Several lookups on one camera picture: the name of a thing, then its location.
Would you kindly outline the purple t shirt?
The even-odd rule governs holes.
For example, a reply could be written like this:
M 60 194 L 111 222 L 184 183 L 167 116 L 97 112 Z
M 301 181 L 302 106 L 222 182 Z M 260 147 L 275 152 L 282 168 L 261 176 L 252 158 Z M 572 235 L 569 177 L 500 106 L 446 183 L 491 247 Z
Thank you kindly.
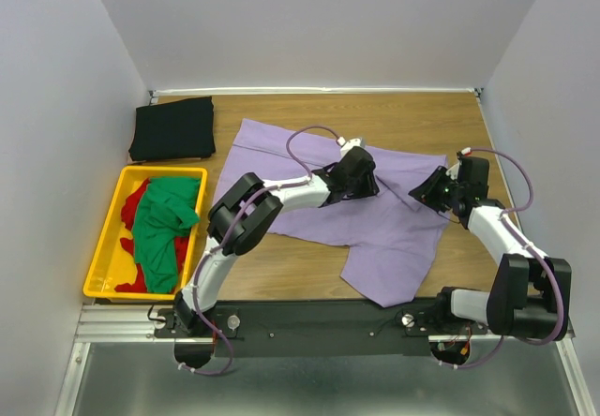
M 285 149 L 312 169 L 339 157 L 330 138 L 244 120 L 218 178 L 220 198 L 245 173 L 263 180 L 302 175 Z M 446 226 L 437 215 L 409 196 L 439 166 L 445 156 L 429 156 L 369 147 L 376 169 L 379 193 L 375 197 L 343 201 L 321 209 L 301 209 L 277 217 L 270 228 L 325 245 L 346 245 L 349 254 L 342 278 L 355 290 L 382 307 L 408 303 L 425 280 Z

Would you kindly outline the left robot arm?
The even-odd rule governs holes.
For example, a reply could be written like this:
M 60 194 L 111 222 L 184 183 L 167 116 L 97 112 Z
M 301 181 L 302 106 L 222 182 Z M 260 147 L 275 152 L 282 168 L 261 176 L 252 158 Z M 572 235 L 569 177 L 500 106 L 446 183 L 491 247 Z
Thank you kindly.
M 238 258 L 261 242 L 278 216 L 373 197 L 379 193 L 375 169 L 372 155 L 354 146 L 340 161 L 304 177 L 264 181 L 253 172 L 241 176 L 209 211 L 205 250 L 174 299 L 176 326 L 188 336 L 212 331 L 214 324 L 206 312 L 215 306 L 225 278 Z

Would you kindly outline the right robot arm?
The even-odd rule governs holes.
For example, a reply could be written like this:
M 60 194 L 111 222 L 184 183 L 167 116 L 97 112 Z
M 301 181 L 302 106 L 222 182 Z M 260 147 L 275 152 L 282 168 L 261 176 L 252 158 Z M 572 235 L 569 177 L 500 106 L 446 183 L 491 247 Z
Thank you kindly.
M 489 163 L 475 157 L 438 167 L 409 195 L 430 210 L 450 212 L 487 249 L 498 269 L 490 291 L 443 288 L 431 310 L 433 326 L 450 334 L 465 320 L 497 335 L 543 345 L 568 326 L 571 267 L 534 246 L 488 195 Z

